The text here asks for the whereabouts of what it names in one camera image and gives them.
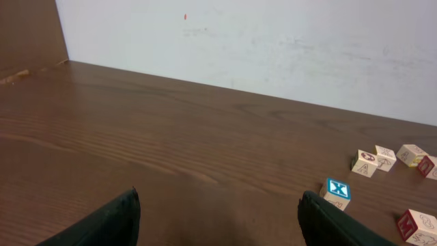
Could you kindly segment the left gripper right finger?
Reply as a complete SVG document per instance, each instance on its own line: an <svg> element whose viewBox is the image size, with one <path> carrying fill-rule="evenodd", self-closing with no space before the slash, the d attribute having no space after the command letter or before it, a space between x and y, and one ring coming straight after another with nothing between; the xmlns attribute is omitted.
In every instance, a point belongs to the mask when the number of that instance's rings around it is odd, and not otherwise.
<svg viewBox="0 0 437 246"><path fill-rule="evenodd" d="M298 222L307 245L395 246L312 191L299 199Z"/></svg>

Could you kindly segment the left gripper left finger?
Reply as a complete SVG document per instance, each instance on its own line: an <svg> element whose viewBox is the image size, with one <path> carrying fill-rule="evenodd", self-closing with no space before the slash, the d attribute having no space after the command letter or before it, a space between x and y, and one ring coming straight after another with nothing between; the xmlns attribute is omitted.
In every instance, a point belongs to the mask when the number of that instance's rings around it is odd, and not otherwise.
<svg viewBox="0 0 437 246"><path fill-rule="evenodd" d="M38 246L136 246L140 218L139 195L131 188Z"/></svg>

